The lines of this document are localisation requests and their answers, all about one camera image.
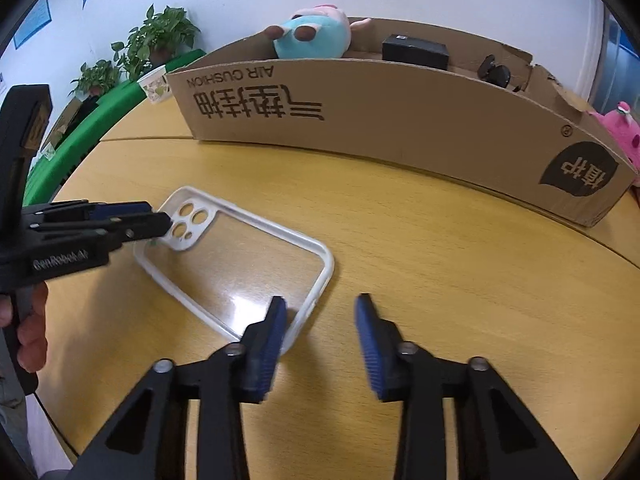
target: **yellow table surface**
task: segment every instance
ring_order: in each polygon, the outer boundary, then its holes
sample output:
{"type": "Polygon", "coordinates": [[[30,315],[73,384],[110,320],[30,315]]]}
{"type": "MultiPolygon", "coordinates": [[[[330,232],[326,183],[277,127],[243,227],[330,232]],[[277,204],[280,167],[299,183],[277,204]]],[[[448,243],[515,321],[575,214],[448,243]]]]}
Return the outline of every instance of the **yellow table surface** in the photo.
{"type": "Polygon", "coordinates": [[[191,139],[191,130],[175,98],[160,103],[145,99],[101,139],[191,139]]]}
{"type": "MultiPolygon", "coordinates": [[[[193,139],[101,142],[57,199],[157,207],[184,185],[318,238],[336,261],[268,400],[243,409],[254,480],[391,478],[400,405],[377,402],[367,385],[353,325],[360,292],[435,355],[487,357],[581,480],[601,480],[638,427],[640,270],[601,243],[415,171],[193,139]]],[[[79,450],[154,361],[192,362],[224,344],[130,246],[50,291],[39,393],[79,450]]],[[[191,433],[190,478],[194,450],[191,433]]]]}

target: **finger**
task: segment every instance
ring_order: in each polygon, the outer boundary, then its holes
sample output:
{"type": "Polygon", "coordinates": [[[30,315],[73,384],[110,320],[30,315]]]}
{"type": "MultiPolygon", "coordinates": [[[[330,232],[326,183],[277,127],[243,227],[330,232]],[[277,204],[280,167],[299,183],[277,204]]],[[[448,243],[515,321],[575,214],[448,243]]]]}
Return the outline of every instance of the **finger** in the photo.
{"type": "Polygon", "coordinates": [[[37,284],[33,289],[31,304],[33,306],[33,311],[39,316],[44,316],[44,306],[47,303],[48,297],[49,287],[47,284],[44,282],[37,284]]]}
{"type": "Polygon", "coordinates": [[[11,299],[8,296],[0,296],[0,328],[9,326],[13,313],[11,299]]]}
{"type": "Polygon", "coordinates": [[[42,370],[47,362],[48,345],[47,340],[43,338],[21,346],[18,350],[18,364],[30,374],[42,370]]]}
{"type": "Polygon", "coordinates": [[[17,330],[18,341],[26,346],[38,339],[44,339],[45,321],[44,317],[38,314],[31,314],[20,323],[17,330]]]}

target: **clear phone case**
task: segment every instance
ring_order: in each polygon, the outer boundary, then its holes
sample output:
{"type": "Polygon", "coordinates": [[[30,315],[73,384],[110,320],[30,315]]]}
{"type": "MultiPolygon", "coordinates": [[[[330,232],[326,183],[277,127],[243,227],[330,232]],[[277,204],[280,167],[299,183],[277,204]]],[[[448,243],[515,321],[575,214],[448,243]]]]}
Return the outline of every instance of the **clear phone case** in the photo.
{"type": "Polygon", "coordinates": [[[313,238],[193,187],[181,187],[158,211],[173,221],[158,240],[136,242],[138,263],[203,322],[239,340],[264,319],[272,296],[287,301],[286,352],[334,271],[313,238]]]}

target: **blue gripper pad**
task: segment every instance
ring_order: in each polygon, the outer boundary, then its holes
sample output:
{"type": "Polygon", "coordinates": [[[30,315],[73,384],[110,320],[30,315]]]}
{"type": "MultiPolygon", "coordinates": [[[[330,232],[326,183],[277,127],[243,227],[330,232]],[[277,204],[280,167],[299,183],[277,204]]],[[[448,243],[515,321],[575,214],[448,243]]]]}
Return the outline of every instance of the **blue gripper pad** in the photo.
{"type": "Polygon", "coordinates": [[[147,202],[118,202],[114,204],[98,204],[89,215],[90,220],[105,220],[112,216],[127,214],[151,213],[147,202]]]}
{"type": "Polygon", "coordinates": [[[287,303],[274,296],[264,320],[249,325],[240,340],[247,348],[241,402],[257,404],[271,390],[286,329],[287,303]]]}
{"type": "Polygon", "coordinates": [[[369,294],[356,299],[355,322],[371,389],[383,402],[403,400],[410,375],[407,365],[398,358],[402,342],[398,327],[380,318],[369,294]]]}

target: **pink plush toy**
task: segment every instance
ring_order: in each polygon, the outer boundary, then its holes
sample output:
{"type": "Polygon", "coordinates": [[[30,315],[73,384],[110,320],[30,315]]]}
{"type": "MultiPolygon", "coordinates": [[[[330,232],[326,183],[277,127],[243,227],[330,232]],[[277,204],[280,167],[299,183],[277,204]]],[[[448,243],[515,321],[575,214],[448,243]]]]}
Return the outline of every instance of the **pink plush toy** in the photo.
{"type": "MultiPolygon", "coordinates": [[[[624,101],[620,101],[617,109],[605,115],[597,112],[589,112],[589,114],[609,131],[636,170],[640,170],[640,126],[631,116],[631,107],[624,101]]],[[[640,176],[634,180],[634,186],[640,187],[640,176]]]]}

